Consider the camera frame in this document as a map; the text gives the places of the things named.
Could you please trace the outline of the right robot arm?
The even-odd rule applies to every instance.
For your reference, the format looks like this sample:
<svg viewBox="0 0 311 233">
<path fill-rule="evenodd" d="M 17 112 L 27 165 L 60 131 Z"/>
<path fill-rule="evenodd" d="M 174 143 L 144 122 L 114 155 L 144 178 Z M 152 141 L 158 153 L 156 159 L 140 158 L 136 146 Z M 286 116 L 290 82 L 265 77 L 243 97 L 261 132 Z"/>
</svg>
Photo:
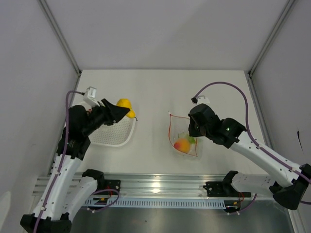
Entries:
<svg viewBox="0 0 311 233">
<path fill-rule="evenodd" d="M 209 197 L 236 197 L 252 193 L 272 197 L 281 206 L 296 210 L 311 183 L 311 166 L 299 165 L 253 138 L 245 126 L 232 118 L 219 119 L 214 111 L 201 103 L 190 110 L 189 133 L 206 137 L 217 145 L 235 151 L 267 172 L 266 176 L 243 174 L 231 170 L 219 187 L 206 182 Z"/>
</svg>

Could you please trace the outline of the orange fruit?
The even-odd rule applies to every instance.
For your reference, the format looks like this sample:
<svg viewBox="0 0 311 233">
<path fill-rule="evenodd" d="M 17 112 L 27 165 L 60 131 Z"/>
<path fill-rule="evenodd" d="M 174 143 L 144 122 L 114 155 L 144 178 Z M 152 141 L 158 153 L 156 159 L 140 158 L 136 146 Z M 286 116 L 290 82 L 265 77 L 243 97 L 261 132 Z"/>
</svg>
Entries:
<svg viewBox="0 0 311 233">
<path fill-rule="evenodd" d="M 191 149 L 191 144 L 188 140 L 179 138 L 174 142 L 173 147 L 182 153 L 188 153 Z"/>
</svg>

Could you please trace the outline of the clear zip top bag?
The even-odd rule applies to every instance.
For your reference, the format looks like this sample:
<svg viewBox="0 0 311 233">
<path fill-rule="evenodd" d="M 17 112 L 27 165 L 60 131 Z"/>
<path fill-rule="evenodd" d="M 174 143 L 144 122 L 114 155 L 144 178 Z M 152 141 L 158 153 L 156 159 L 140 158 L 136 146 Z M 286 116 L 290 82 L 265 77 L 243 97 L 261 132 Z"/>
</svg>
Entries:
<svg viewBox="0 0 311 233">
<path fill-rule="evenodd" d="M 188 160 L 199 160 L 202 154 L 202 140 L 190 136 L 190 118 L 168 112 L 168 140 L 176 155 Z"/>
</svg>

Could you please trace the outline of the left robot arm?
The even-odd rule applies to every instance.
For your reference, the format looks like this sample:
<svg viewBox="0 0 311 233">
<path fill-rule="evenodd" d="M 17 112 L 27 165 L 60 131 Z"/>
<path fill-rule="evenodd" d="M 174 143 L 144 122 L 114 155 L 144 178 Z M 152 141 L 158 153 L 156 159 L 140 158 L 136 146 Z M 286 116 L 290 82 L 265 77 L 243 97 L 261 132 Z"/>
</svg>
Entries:
<svg viewBox="0 0 311 233">
<path fill-rule="evenodd" d="M 102 125 L 121 121 L 131 110 L 102 99 L 90 110 L 82 105 L 68 109 L 66 126 L 58 143 L 52 174 L 32 214 L 25 214 L 20 224 L 28 233 L 68 233 L 73 219 L 89 196 L 105 190 L 104 174 L 88 169 L 79 184 L 69 192 L 77 168 L 90 146 L 89 136 Z"/>
</svg>

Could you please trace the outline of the yellow pear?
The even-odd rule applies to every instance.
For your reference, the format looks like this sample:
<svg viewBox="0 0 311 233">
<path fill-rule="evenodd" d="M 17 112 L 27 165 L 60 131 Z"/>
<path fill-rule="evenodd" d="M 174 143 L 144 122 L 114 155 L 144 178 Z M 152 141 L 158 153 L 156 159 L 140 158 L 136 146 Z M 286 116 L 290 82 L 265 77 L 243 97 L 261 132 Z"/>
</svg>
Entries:
<svg viewBox="0 0 311 233">
<path fill-rule="evenodd" d="M 129 99 L 119 99 L 117 106 L 129 109 L 129 112 L 126 114 L 126 116 L 128 118 L 137 120 L 136 112 L 132 108 L 132 104 Z"/>
</svg>

